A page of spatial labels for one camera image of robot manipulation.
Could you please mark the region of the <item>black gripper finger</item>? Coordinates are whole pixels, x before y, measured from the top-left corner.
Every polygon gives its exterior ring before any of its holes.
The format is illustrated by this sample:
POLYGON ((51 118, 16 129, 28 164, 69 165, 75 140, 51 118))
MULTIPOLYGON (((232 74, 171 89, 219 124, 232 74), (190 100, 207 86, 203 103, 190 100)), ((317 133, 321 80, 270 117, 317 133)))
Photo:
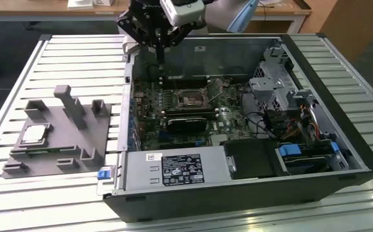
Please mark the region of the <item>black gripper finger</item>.
POLYGON ((164 49, 176 46, 195 28, 195 22, 179 26, 168 32, 168 28, 160 29, 160 63, 164 63, 164 49))
POLYGON ((156 62, 160 62, 160 43, 151 12, 124 11, 118 18, 116 24, 142 46, 148 46, 154 49, 156 62))

